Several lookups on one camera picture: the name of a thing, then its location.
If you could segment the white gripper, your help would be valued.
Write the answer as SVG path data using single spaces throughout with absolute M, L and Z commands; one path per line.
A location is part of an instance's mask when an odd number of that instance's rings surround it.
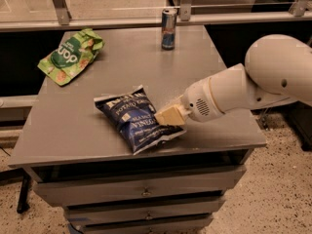
M 187 117 L 197 122 L 208 122 L 222 115 L 213 99 L 210 78 L 205 78 L 189 86 L 183 96 L 172 99 L 169 106 L 155 114 L 155 118 L 160 125 L 182 126 Z

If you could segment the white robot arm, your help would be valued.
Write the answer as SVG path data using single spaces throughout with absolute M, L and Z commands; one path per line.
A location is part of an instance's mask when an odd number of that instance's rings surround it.
M 158 110 L 161 125 L 207 122 L 235 109 L 260 109 L 301 101 L 312 105 L 312 49 L 288 35 L 256 40 L 245 62 L 190 85 Z

